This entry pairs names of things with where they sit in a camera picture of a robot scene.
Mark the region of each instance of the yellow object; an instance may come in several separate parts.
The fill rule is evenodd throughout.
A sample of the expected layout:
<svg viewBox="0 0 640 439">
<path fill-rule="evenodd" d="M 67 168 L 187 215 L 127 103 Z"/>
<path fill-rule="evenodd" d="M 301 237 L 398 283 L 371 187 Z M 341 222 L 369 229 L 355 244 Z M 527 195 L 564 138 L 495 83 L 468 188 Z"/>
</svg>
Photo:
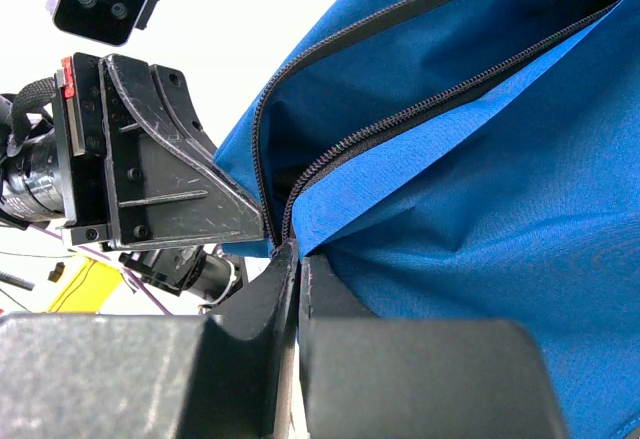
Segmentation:
<svg viewBox="0 0 640 439">
<path fill-rule="evenodd" d="M 59 281 L 66 286 L 48 311 L 98 312 L 122 281 L 122 274 L 111 266 L 84 257 L 71 260 Z"/>
</svg>

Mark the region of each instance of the metal cylinder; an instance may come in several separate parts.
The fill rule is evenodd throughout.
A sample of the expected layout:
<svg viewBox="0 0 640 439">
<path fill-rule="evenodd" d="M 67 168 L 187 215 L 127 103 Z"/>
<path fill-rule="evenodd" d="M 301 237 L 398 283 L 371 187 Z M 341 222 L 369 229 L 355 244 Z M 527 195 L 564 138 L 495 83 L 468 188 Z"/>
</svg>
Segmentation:
<svg viewBox="0 0 640 439">
<path fill-rule="evenodd" d="M 28 140 L 20 154 L 8 160 L 0 209 L 28 222 L 64 217 L 54 131 Z"/>
</svg>

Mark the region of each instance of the blue bag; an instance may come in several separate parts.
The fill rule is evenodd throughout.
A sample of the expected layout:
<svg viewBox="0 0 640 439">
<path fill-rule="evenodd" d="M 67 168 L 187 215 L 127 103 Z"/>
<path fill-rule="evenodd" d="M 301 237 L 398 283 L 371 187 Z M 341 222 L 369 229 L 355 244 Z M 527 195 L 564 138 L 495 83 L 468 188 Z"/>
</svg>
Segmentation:
<svg viewBox="0 0 640 439">
<path fill-rule="evenodd" d="M 640 426 L 640 0 L 338 0 L 214 158 L 381 317 L 511 318 Z"/>
</svg>

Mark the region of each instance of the zipper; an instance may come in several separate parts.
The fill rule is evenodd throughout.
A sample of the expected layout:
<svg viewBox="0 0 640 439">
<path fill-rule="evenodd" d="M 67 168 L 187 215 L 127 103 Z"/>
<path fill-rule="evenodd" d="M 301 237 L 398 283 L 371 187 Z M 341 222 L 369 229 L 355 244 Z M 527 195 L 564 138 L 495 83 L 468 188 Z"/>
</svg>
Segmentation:
<svg viewBox="0 0 640 439">
<path fill-rule="evenodd" d="M 264 162 L 261 157 L 262 139 L 260 137 L 261 122 L 265 107 L 275 89 L 282 82 L 294 76 L 305 67 L 318 62 L 325 57 L 347 49 L 348 47 L 357 44 L 358 42 L 362 42 L 376 34 L 379 34 L 380 32 L 384 32 L 398 24 L 425 14 L 426 12 L 440 7 L 450 1 L 452 0 L 402 0 L 396 2 L 395 4 L 351 24 L 345 29 L 332 34 L 306 49 L 287 63 L 269 80 L 256 104 L 256 111 L 253 117 L 251 130 L 251 150 L 253 156 L 253 168 L 258 182 L 258 192 L 264 215 L 265 230 L 267 232 L 267 237 L 271 239 L 276 248 L 282 243 L 282 235 L 276 224 L 275 212 L 267 188 Z"/>
<path fill-rule="evenodd" d="M 362 154 L 368 149 L 380 145 L 382 142 L 385 142 L 392 137 L 397 136 L 402 132 L 406 132 L 410 128 L 416 127 L 430 118 L 434 117 L 434 115 L 428 115 L 423 117 L 429 111 L 436 109 L 438 106 L 442 106 L 450 101 L 463 96 L 465 93 L 470 91 L 477 90 L 480 86 L 487 84 L 491 79 L 500 78 L 499 82 L 502 82 L 502 76 L 505 73 L 509 73 L 512 75 L 515 71 L 514 69 L 522 68 L 526 64 L 530 63 L 536 57 L 538 57 L 543 52 L 549 50 L 554 45 L 562 42 L 564 39 L 574 35 L 580 30 L 588 27 L 589 25 L 596 22 L 602 16 L 607 14 L 611 9 L 613 9 L 620 1 L 616 1 L 613 4 L 605 7 L 604 9 L 600 9 L 599 11 L 581 19 L 580 21 L 574 22 L 570 26 L 561 29 L 560 31 L 552 34 L 551 36 L 546 37 L 540 42 L 534 44 L 533 46 L 528 47 L 527 49 L 519 52 L 515 56 L 510 57 L 509 59 L 487 69 L 476 76 L 473 76 L 466 81 L 459 83 L 458 85 L 447 89 L 444 92 L 441 92 L 429 99 L 414 104 L 413 106 L 394 114 L 393 116 L 389 116 L 381 121 L 376 122 L 367 127 L 363 127 L 359 131 L 351 134 L 344 139 L 342 139 L 338 144 L 334 145 L 331 149 L 322 154 L 318 159 L 316 159 L 311 165 L 305 170 L 305 172 L 298 178 L 296 183 L 294 184 L 289 198 L 287 199 L 287 203 L 285 205 L 284 210 L 284 219 L 282 224 L 282 237 L 284 240 L 290 239 L 293 236 L 293 231 L 291 227 L 292 221 L 292 213 L 293 213 L 293 204 L 295 200 L 300 196 L 302 192 L 304 192 L 308 187 L 317 182 L 321 177 L 324 177 L 332 170 L 335 170 L 341 164 L 344 164 L 347 160 L 352 159 L 355 155 Z M 482 89 L 481 94 L 476 94 L 476 96 L 480 96 L 485 92 L 487 88 Z M 410 123 L 410 127 L 402 127 L 405 124 Z M 385 136 L 381 140 L 375 140 L 375 136 L 379 136 L 381 133 L 391 132 L 392 135 Z M 365 143 L 365 141 L 370 141 L 366 148 L 358 147 Z M 349 151 L 353 151 L 354 148 L 357 148 L 357 153 L 353 155 L 348 155 Z"/>
</svg>

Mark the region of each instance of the scratched metal surface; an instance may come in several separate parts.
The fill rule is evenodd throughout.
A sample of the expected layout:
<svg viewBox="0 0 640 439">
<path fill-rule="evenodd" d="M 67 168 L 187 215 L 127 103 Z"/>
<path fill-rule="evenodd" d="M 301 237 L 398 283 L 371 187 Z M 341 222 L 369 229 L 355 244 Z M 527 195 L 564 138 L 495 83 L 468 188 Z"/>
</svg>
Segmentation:
<svg viewBox="0 0 640 439">
<path fill-rule="evenodd" d="M 0 437 L 175 437 L 201 317 L 12 316 L 0 323 Z"/>
</svg>

